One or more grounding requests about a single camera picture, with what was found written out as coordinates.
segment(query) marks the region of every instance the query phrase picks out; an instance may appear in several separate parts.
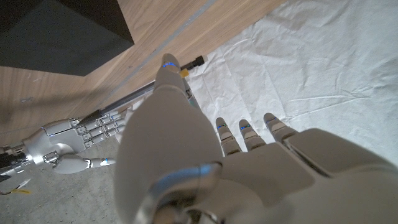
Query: blue led light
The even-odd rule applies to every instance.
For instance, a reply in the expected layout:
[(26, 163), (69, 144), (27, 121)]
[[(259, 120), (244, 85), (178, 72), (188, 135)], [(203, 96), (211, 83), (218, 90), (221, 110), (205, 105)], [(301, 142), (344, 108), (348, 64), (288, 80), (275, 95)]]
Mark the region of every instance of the blue led light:
[(222, 126), (226, 126), (226, 124), (222, 124), (222, 125), (218, 126), (217, 129), (219, 129), (219, 128), (222, 127)]
[(169, 62), (169, 63), (166, 63), (166, 64), (164, 64), (164, 65), (162, 65), (162, 67), (166, 67), (166, 66), (168, 66), (168, 65), (173, 65), (173, 66), (176, 66), (175, 64), (173, 64), (173, 63), (171, 63), (171, 62)]
[(275, 119), (276, 119), (276, 117), (275, 117), (274, 119), (270, 119), (269, 121), (266, 122), (266, 124), (268, 124), (268, 122), (273, 121), (273, 120), (275, 120)]
[(243, 129), (245, 129), (245, 128), (248, 128), (248, 127), (250, 127), (250, 124), (248, 124), (247, 126), (243, 126), (243, 127), (241, 128), (241, 130), (243, 130)]

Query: white robotic hand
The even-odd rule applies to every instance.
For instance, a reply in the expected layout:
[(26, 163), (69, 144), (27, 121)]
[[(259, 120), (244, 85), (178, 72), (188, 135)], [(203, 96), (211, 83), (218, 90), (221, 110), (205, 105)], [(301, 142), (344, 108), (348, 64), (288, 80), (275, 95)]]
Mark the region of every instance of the white robotic hand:
[(398, 169), (390, 162), (270, 113), (263, 119), (275, 142), (241, 120), (243, 152), (218, 118), (220, 145), (178, 73), (177, 59), (164, 55), (154, 93), (123, 133), (114, 196), (124, 223), (396, 223)]
[(85, 159), (76, 154), (121, 132), (124, 123), (114, 112), (85, 124), (77, 119), (46, 124), (21, 142), (0, 148), (0, 181), (22, 172), (32, 161), (36, 165), (51, 164), (60, 174), (114, 164), (112, 158)]

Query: wood grain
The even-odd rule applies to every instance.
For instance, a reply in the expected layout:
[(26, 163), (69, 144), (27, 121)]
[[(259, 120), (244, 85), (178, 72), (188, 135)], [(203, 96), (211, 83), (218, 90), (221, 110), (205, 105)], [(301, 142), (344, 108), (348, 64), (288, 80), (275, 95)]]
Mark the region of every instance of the wood grain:
[(0, 67), (0, 145), (25, 138), (43, 124), (84, 116), (117, 100), (152, 81), (164, 53), (187, 63), (210, 53), (283, 2), (217, 0), (126, 79), (206, 0), (119, 0), (136, 44), (86, 77)]

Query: robotic hand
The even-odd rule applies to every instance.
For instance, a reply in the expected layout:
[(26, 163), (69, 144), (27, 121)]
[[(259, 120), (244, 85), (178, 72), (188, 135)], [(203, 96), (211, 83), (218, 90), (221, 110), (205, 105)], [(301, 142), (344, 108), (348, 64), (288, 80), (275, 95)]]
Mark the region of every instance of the robotic hand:
[(164, 55), (153, 94), (124, 130), (114, 178), (124, 223), (398, 220), (394, 165), (326, 131), (298, 132), (270, 113), (264, 122), (275, 142), (241, 120), (243, 152), (218, 118), (220, 145), (213, 125), (187, 101), (179, 69)]
[(124, 123), (121, 115), (113, 112), (85, 124), (80, 124), (77, 119), (46, 124), (21, 142), (0, 148), (1, 180), (22, 172), (24, 166), (32, 162), (36, 165), (51, 164), (59, 174), (114, 164), (112, 158), (87, 159), (77, 154), (121, 132)]

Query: metal rod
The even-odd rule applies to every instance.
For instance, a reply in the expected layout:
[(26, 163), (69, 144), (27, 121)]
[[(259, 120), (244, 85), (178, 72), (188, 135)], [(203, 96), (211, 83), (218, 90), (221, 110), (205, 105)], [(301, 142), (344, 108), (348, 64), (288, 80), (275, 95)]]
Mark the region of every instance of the metal rod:
[(92, 112), (91, 114), (89, 114), (88, 116), (83, 118), (80, 121), (80, 124), (85, 124), (85, 123), (95, 121), (96, 119), (100, 119), (103, 116), (105, 116), (107, 113), (112, 112), (112, 111), (130, 103), (132, 100), (135, 100), (138, 97), (143, 96), (150, 91), (153, 91), (154, 87), (155, 87), (155, 81), (152, 81), (152, 82), (146, 84), (145, 86), (139, 88), (138, 90), (128, 94), (127, 96), (125, 96), (119, 100), (116, 100), (115, 102), (104, 107), (103, 109), (96, 110), (96, 111)]

